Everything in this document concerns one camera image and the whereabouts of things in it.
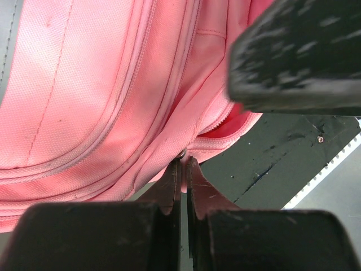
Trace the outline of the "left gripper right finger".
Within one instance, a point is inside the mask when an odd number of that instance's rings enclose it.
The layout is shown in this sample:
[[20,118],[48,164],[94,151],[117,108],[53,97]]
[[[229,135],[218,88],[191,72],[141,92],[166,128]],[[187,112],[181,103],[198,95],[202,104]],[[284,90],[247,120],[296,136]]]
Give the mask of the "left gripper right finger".
[[194,270],[359,270],[338,218],[321,210],[247,210],[222,195],[197,160],[186,164]]

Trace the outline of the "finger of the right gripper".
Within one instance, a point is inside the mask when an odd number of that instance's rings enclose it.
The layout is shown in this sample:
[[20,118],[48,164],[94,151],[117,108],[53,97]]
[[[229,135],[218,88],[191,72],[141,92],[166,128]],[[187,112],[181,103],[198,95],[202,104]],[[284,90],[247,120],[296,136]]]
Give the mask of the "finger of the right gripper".
[[246,110],[360,115],[360,2],[275,1],[233,43],[228,96]]

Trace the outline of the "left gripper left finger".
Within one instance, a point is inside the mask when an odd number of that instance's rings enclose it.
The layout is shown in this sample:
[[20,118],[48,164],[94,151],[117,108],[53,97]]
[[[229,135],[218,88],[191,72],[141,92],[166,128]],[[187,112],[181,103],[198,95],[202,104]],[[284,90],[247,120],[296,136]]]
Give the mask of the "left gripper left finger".
[[135,201],[43,203],[19,220],[2,270],[178,270],[182,165]]

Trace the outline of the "pink student backpack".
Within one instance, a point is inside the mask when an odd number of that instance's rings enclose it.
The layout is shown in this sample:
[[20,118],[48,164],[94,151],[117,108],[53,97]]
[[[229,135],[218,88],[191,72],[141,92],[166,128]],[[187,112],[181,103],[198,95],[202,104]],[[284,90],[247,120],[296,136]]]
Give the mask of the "pink student backpack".
[[260,114],[228,56],[270,1],[2,1],[1,232],[32,205],[130,198]]

